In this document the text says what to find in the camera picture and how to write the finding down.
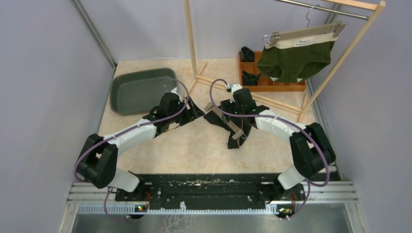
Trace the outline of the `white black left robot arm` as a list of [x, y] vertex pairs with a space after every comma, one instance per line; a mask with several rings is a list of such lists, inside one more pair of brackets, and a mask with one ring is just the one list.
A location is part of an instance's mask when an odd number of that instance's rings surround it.
[[96, 188], [116, 188], [126, 191], [134, 201], [146, 194], [137, 175], [117, 169], [120, 155], [138, 144], [165, 133], [171, 124], [184, 126], [205, 115], [191, 99], [183, 99], [179, 94], [167, 92], [158, 106], [134, 125], [119, 132], [99, 136], [91, 134], [85, 141], [74, 166], [74, 176]]

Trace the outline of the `green underwear with cream waistband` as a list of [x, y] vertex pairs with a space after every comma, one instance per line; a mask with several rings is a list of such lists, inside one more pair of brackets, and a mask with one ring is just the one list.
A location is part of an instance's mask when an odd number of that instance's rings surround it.
[[275, 46], [263, 49], [257, 67], [274, 82], [299, 83], [331, 63], [331, 51], [338, 38], [328, 33], [279, 41]]

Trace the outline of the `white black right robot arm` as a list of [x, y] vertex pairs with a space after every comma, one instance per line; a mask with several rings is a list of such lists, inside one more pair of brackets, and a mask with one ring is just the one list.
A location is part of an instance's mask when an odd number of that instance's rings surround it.
[[314, 122], [304, 125], [290, 121], [274, 113], [265, 105], [257, 105], [246, 88], [231, 88], [231, 98], [222, 100], [219, 110], [228, 117], [238, 118], [258, 130], [266, 131], [284, 140], [291, 147], [292, 161], [274, 182], [274, 195], [279, 200], [291, 196], [293, 187], [308, 181], [324, 169], [326, 178], [323, 186], [330, 180], [329, 165], [336, 160], [336, 154], [323, 127]]

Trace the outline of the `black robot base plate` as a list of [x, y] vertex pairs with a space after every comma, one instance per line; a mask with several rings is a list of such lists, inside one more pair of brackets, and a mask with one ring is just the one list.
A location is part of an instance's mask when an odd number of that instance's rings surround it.
[[116, 201], [143, 201], [150, 210], [259, 210], [270, 201], [304, 200], [303, 185], [279, 189], [279, 173], [139, 174], [134, 192], [116, 191]]

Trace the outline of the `black striped garment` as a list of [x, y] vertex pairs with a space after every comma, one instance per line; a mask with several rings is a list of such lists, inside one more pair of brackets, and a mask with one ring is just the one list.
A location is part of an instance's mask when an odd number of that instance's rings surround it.
[[268, 110], [269, 107], [265, 105], [241, 107], [236, 103], [227, 103], [226, 105], [219, 105], [218, 107], [215, 107], [212, 103], [209, 103], [205, 107], [207, 114], [204, 116], [204, 119], [212, 125], [216, 125], [227, 130], [229, 132], [227, 148], [238, 149], [248, 138], [251, 129], [257, 128], [256, 120], [253, 117], [228, 116], [223, 114], [218, 109], [222, 109], [235, 115], [257, 115], [264, 110]]

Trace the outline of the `beige clip hanger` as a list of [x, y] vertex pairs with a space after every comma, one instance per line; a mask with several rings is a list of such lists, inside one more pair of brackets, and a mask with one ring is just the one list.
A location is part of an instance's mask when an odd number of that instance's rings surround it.
[[233, 121], [226, 119], [224, 117], [224, 114], [219, 110], [218, 107], [214, 106], [213, 103], [211, 102], [208, 103], [206, 107], [204, 108], [204, 110], [206, 112], [213, 112], [217, 117], [219, 117], [220, 120], [234, 132], [234, 135], [232, 136], [234, 140], [237, 140], [239, 138], [242, 138], [242, 139], [247, 138], [243, 129], [239, 128]]
[[320, 26], [310, 27], [309, 12], [316, 7], [320, 7], [319, 4], [312, 6], [306, 14], [306, 20], [308, 21], [307, 26], [302, 29], [285, 31], [285, 32], [273, 32], [268, 35], [264, 35], [262, 40], [266, 42], [265, 48], [269, 49], [277, 44], [279, 41], [286, 41], [291, 39], [302, 39], [306, 37], [313, 37], [321, 34], [332, 33], [333, 38], [337, 38], [347, 23], [343, 23], [341, 20], [335, 23], [324, 24]]

